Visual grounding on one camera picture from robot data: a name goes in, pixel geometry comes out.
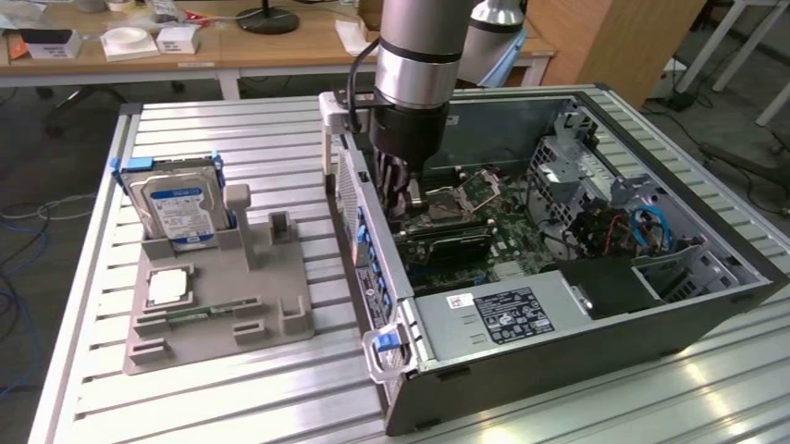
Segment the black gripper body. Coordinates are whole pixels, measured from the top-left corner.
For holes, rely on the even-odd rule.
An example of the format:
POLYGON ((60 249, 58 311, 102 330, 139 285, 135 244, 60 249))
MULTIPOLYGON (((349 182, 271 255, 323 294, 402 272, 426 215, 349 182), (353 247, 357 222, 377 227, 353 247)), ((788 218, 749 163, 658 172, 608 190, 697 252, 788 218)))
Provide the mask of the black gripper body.
POLYGON ((447 104, 431 109, 397 105, 375 107, 370 141, 382 153, 406 162, 410 172, 421 173, 441 147, 447 116, 447 104))

